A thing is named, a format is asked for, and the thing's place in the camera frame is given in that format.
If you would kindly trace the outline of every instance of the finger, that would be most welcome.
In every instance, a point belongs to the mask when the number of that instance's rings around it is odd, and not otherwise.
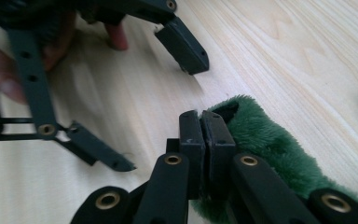
[[[14,61],[0,50],[0,92],[18,103],[26,104],[27,101],[16,73]]]
[[[106,32],[109,35],[109,44],[112,49],[117,50],[126,50],[129,47],[127,42],[127,37],[124,33],[124,28],[122,23],[119,25],[104,25]]]
[[[74,37],[75,24],[75,12],[62,15],[57,37],[43,49],[43,64],[47,71],[51,70],[66,55]]]

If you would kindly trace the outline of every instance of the wooden table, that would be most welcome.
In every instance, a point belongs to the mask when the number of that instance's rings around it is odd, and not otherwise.
[[[166,138],[177,137],[181,113],[238,94],[253,96],[326,175],[358,192],[358,1],[178,5],[210,71],[184,74],[154,37],[156,25],[128,17],[129,50],[111,50],[101,24],[78,21],[68,56],[49,75],[59,121],[81,122],[138,169],[89,167],[52,142],[0,143],[0,224],[69,223],[94,190],[135,189]],[[8,49],[1,31],[0,48]],[[27,106],[0,100],[6,116],[29,115]],[[203,221],[191,212],[189,223]]]

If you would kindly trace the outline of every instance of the green plush toy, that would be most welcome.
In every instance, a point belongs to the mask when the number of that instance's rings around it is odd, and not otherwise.
[[[307,199],[315,189],[330,188],[355,199],[355,194],[325,176],[316,160],[289,132],[270,120],[251,97],[236,96],[209,110],[223,117],[239,153],[250,152],[263,158],[297,195]],[[224,202],[201,199],[192,205],[212,223],[228,223]]]

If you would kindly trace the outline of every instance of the black mechanical arm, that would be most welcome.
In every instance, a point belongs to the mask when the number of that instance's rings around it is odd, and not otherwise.
[[[174,15],[176,8],[173,0],[0,0],[0,26],[7,31],[32,114],[29,119],[0,116],[0,141],[53,140],[90,165],[101,161],[115,171],[134,169],[130,161],[81,124],[74,122],[65,128],[57,122],[40,51],[54,35],[60,15],[67,10],[79,10],[89,22],[112,24],[118,24],[128,14],[164,25],[162,30],[156,32],[156,37],[181,68],[190,75],[204,72],[209,69],[208,56],[197,39]],[[33,124],[35,133],[3,134],[6,125],[22,123]],[[58,132],[65,133],[70,141],[62,141],[57,137]]]
[[[358,223],[358,202],[333,189],[297,196],[261,158],[236,153],[221,116],[196,111],[179,117],[179,139],[146,183],[132,192],[104,187],[91,193],[72,224],[184,224],[189,200],[220,202],[233,224]]]

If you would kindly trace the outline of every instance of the robotic claw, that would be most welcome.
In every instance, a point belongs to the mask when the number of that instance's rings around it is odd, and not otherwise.
[[[33,116],[31,119],[0,117],[0,141],[53,140],[90,165],[101,161],[115,171],[133,170],[130,161],[81,124],[74,122],[69,128],[64,128],[57,122],[39,52],[43,43],[54,36],[60,14],[64,11],[77,9],[89,22],[112,24],[118,24],[129,14],[164,25],[156,32],[156,37],[182,69],[190,75],[204,72],[209,69],[208,56],[197,39],[174,15],[176,8],[174,0],[0,0],[0,26],[7,31]],[[9,123],[31,123],[36,133],[2,134],[5,124]],[[71,141],[61,141],[57,137],[58,132],[66,133]]]

